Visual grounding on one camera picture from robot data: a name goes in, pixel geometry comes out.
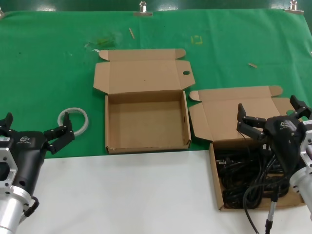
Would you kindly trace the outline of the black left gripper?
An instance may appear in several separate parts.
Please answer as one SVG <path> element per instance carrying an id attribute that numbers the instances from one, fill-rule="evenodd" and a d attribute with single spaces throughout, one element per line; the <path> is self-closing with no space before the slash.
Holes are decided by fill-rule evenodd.
<path id="1" fill-rule="evenodd" d="M 17 165 L 17 173 L 12 185 L 24 189 L 33 195 L 45 154 L 48 151 L 56 154 L 75 139 L 69 113 L 64 113 L 63 125 L 44 132 L 11 130 L 12 113 L 7 113 L 0 120 L 0 135 L 9 137 L 8 143 L 2 142 L 1 147 L 8 147 Z"/>

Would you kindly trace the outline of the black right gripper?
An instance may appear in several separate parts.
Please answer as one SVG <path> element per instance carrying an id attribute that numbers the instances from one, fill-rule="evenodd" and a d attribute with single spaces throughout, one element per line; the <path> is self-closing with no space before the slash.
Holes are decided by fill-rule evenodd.
<path id="1" fill-rule="evenodd" d="M 304 101 L 291 95 L 290 104 L 294 112 L 290 116 L 265 118 L 247 116 L 243 105 L 238 105 L 236 130 L 253 140 L 262 141 L 267 136 L 268 143 L 275 153 L 286 178 L 290 179 L 298 170 L 300 146 L 303 133 L 299 130 L 302 117 L 312 119 L 312 109 Z"/>

